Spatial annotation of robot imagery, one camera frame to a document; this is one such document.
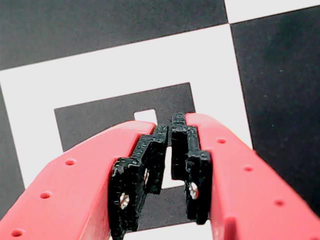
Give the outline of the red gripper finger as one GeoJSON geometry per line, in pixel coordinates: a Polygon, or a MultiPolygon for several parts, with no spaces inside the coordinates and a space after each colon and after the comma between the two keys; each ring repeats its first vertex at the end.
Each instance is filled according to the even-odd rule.
{"type": "Polygon", "coordinates": [[[216,119],[176,113],[171,177],[185,182],[186,213],[215,240],[317,240],[320,219],[263,159],[216,119]]]}
{"type": "Polygon", "coordinates": [[[3,240],[121,240],[161,192],[168,126],[127,121],[49,162],[0,221],[3,240]]]}

